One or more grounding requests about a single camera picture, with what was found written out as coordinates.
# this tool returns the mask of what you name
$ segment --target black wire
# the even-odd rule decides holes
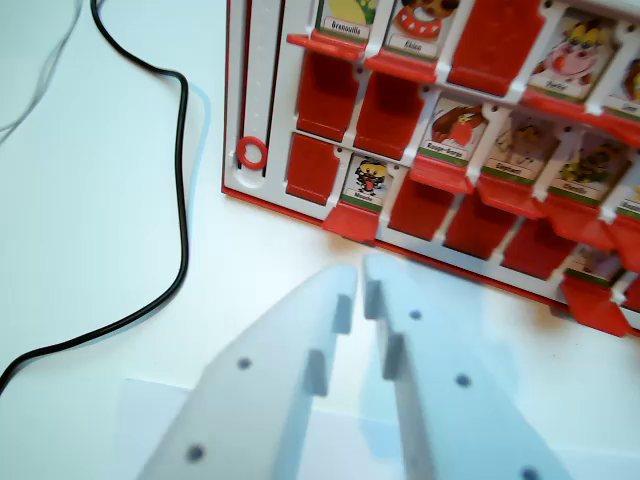
[[[31,350],[30,352],[26,352],[20,355],[9,364],[9,366],[2,373],[2,376],[0,376],[0,395],[2,395],[2,392],[7,387],[9,381],[18,372],[20,366],[25,362],[41,357],[43,355],[49,355],[51,353],[57,353],[69,348],[77,347],[78,345],[82,345],[83,343],[87,343],[91,340],[95,340],[99,337],[114,332],[120,328],[126,327],[127,325],[135,322],[143,316],[153,312],[158,307],[162,306],[165,302],[170,300],[173,295],[180,289],[185,277],[187,276],[187,268],[189,266],[189,243],[187,236],[187,212],[185,208],[184,186],[182,180],[182,144],[184,140],[184,126],[187,114],[187,102],[189,98],[189,83],[187,82],[185,76],[180,72],[158,68],[145,62],[144,60],[141,60],[140,58],[122,48],[104,28],[104,25],[102,24],[100,15],[98,13],[96,0],[91,0],[91,15],[93,16],[93,21],[95,22],[96,27],[98,27],[98,30],[100,31],[102,36],[120,55],[155,75],[173,77],[180,82],[180,107],[178,109],[178,121],[176,126],[174,162],[176,197],[178,201],[178,220],[180,224],[180,268],[178,269],[178,274],[176,275],[175,280],[169,286],[169,288],[167,288],[164,293],[162,293],[162,295],[160,295],[158,298],[151,301],[144,307],[140,308],[139,310],[131,313],[130,315],[127,315],[126,317],[116,322],[98,328],[97,330],[85,333],[78,337],[72,338],[70,340],[56,343],[55,345],[49,345],[47,347],[36,348],[35,350]]]

